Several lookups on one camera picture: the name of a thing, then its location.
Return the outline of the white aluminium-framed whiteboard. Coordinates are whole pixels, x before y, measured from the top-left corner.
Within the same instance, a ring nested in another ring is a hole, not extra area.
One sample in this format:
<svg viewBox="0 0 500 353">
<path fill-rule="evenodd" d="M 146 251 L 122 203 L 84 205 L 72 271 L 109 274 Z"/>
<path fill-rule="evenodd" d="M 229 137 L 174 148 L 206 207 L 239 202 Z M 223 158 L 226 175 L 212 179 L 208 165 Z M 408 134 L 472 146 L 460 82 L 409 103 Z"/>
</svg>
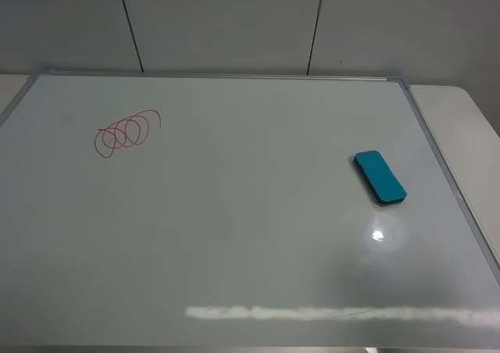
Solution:
<svg viewBox="0 0 500 353">
<path fill-rule="evenodd" d="M 496 349 L 499 268 L 400 80 L 45 72 L 1 115 L 1 342 Z"/>
</svg>

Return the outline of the teal whiteboard eraser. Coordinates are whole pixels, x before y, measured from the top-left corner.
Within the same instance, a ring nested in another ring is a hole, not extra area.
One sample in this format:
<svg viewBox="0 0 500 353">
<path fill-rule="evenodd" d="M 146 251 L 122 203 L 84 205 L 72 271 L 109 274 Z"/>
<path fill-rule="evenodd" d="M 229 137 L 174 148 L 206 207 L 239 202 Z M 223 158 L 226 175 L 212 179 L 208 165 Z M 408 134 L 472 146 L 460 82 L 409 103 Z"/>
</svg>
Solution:
<svg viewBox="0 0 500 353">
<path fill-rule="evenodd" d="M 394 205 L 406 199 L 405 188 L 379 151 L 358 152 L 353 163 L 378 205 Z"/>
</svg>

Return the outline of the red marker scribble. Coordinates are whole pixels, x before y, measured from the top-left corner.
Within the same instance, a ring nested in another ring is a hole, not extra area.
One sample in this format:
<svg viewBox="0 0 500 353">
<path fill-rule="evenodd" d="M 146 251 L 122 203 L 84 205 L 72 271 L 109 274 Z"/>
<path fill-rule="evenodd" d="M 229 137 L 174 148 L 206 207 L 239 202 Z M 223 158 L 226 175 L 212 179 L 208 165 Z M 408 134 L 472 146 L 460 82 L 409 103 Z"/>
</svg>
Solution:
<svg viewBox="0 0 500 353">
<path fill-rule="evenodd" d="M 97 129 L 93 142 L 95 151 L 100 157 L 110 159 L 120 149 L 142 145 L 148 139 L 153 120 L 158 128 L 162 127 L 160 113 L 146 109 Z"/>
</svg>

